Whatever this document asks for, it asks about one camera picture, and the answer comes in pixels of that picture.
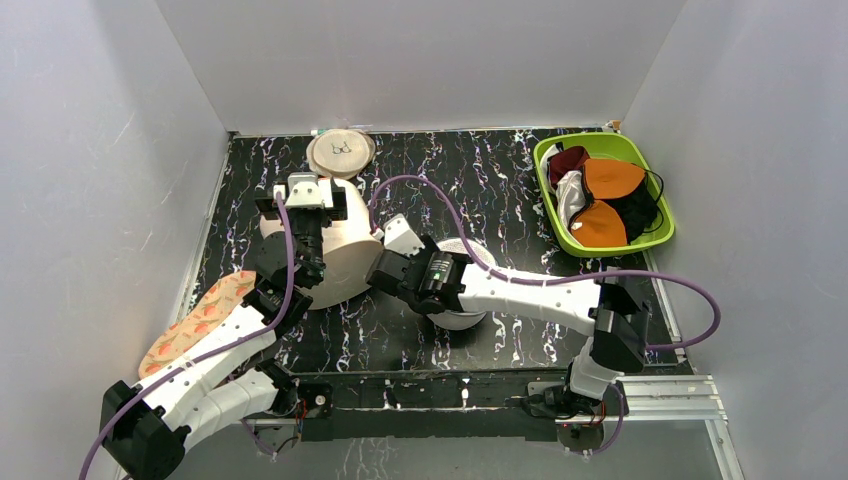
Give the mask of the white mesh laundry bag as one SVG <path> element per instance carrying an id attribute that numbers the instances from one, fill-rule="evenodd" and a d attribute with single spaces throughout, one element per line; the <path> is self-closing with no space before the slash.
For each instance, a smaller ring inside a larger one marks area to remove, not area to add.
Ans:
<path id="1" fill-rule="evenodd" d="M 438 242 L 437 245 L 442 251 L 467 254 L 467 249 L 459 237 L 446 238 Z M 475 240 L 470 240 L 469 245 L 472 247 L 474 253 L 486 264 L 491 266 L 497 265 L 493 254 L 481 243 Z M 449 331 L 461 331 L 475 326 L 484 318 L 485 315 L 485 312 L 446 311 L 443 313 L 428 315 L 427 318 L 442 329 Z"/>

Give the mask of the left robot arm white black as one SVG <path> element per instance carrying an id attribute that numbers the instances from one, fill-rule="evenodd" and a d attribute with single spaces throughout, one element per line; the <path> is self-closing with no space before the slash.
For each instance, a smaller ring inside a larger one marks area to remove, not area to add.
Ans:
<path id="1" fill-rule="evenodd" d="M 273 361 L 233 374 L 288 333 L 325 279 L 323 231 L 347 217 L 346 190 L 332 178 L 295 173 L 256 201 L 283 229 L 266 237 L 256 280 L 210 333 L 153 375 L 118 381 L 103 395 L 100 432 L 79 476 L 104 449 L 128 479 L 165 479 L 197 443 L 254 413 L 286 416 L 299 403 L 295 380 Z"/>

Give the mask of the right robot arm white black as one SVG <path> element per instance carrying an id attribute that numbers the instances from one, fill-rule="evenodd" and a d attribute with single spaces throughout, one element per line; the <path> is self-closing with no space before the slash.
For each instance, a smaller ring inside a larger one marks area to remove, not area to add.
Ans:
<path id="1" fill-rule="evenodd" d="M 548 275 L 515 282 L 484 269 L 463 253 L 436 250 L 402 255 L 386 250 L 374 261 L 367 283 L 435 318 L 502 313 L 566 327 L 586 342 L 571 360 L 562 384 L 519 400 L 542 418 L 591 415 L 609 386 L 646 364 L 648 307 L 623 278 L 557 283 Z"/>

